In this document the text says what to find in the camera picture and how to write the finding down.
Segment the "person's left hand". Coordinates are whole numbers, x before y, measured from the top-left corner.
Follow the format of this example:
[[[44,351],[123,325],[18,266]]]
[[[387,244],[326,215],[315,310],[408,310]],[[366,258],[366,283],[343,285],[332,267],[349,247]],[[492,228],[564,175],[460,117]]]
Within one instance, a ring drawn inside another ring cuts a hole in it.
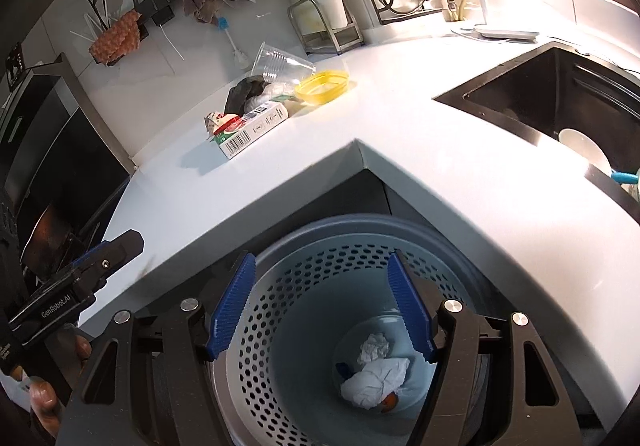
[[[15,367],[9,378],[29,396],[29,418],[38,445],[54,445],[61,429],[63,404],[50,382],[27,378],[22,366]]]

